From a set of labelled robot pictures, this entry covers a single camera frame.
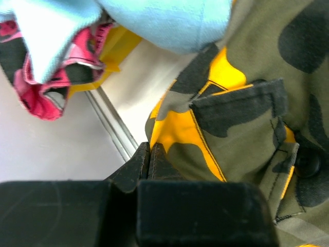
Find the pocket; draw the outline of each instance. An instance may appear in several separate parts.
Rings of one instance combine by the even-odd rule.
[[[256,184],[286,138],[281,116],[287,106],[282,79],[257,81],[206,97],[201,93],[190,104],[201,135],[227,181]]]

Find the gray surface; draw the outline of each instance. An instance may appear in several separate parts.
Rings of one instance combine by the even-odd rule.
[[[84,93],[54,122],[30,116],[0,71],[0,182],[103,179],[123,164]]]

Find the garment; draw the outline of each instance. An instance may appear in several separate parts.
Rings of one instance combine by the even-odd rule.
[[[22,105],[34,116],[55,120],[62,116],[71,85],[90,83],[104,71],[98,56],[112,24],[84,28],[74,37],[63,61],[50,80],[39,84],[31,68],[30,54],[14,21],[0,23],[0,64]]]
[[[236,1],[145,127],[185,179],[258,185],[281,246],[329,246],[328,27],[327,0]]]
[[[94,0],[0,0],[0,22],[17,22],[41,84],[57,70],[74,36],[101,14]]]
[[[178,54],[197,52],[219,40],[232,0],[98,0],[120,25]]]

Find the white surface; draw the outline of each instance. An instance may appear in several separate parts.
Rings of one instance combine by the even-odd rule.
[[[84,93],[75,94],[54,122],[24,110],[0,72],[0,182],[98,180],[123,164]]]
[[[147,140],[145,122],[168,86],[195,55],[180,56],[143,40],[102,84],[130,133],[139,144]]]

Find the camouflage clothing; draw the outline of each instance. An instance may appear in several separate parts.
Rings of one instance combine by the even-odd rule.
[[[146,124],[188,180],[257,184],[282,246],[329,246],[329,1],[239,0]]]

